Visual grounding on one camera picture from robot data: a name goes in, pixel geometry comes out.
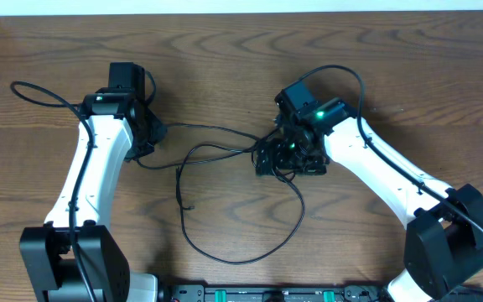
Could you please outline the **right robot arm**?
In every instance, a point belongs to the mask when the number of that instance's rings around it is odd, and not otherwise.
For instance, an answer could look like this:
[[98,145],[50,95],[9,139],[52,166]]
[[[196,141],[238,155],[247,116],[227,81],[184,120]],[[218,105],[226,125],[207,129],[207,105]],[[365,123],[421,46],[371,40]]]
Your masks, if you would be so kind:
[[430,301],[470,293],[463,283],[483,269],[483,196],[423,172],[372,131],[353,107],[319,103],[302,81],[275,98],[280,138],[257,150],[256,172],[322,175],[341,164],[397,216],[406,231],[404,270],[386,288],[393,301]]

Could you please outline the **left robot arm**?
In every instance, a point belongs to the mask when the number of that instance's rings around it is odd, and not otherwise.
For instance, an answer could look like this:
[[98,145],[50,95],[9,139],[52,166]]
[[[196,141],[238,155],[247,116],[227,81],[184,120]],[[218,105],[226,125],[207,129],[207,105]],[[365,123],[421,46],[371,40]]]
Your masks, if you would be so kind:
[[154,151],[167,128],[149,108],[154,99],[142,66],[113,62],[107,86],[79,106],[79,139],[60,195],[42,226],[26,227],[19,249],[38,301],[157,301],[158,279],[133,273],[110,233],[123,163]]

